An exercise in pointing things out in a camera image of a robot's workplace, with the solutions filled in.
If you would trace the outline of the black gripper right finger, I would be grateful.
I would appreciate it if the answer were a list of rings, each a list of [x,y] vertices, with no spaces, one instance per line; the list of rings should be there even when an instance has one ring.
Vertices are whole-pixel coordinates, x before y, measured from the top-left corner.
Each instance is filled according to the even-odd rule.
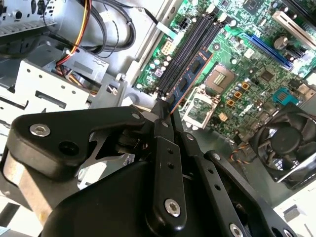
[[[218,237],[294,237],[295,232],[216,151],[203,153],[196,138],[183,130],[178,110],[172,124],[185,157],[196,169],[220,231]]]

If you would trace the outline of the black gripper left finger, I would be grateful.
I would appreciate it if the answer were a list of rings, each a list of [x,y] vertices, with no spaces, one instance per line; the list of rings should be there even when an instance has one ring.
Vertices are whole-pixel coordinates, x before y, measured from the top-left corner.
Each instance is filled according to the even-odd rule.
[[[131,164],[171,162],[182,172],[172,113],[159,101],[148,113],[130,106],[20,116],[2,176],[45,226],[63,200]]]

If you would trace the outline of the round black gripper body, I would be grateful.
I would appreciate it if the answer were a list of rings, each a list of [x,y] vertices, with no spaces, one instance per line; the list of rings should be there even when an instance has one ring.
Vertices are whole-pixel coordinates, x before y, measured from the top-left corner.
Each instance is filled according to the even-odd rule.
[[[44,237],[220,237],[205,191],[179,166],[131,164],[63,200]]]

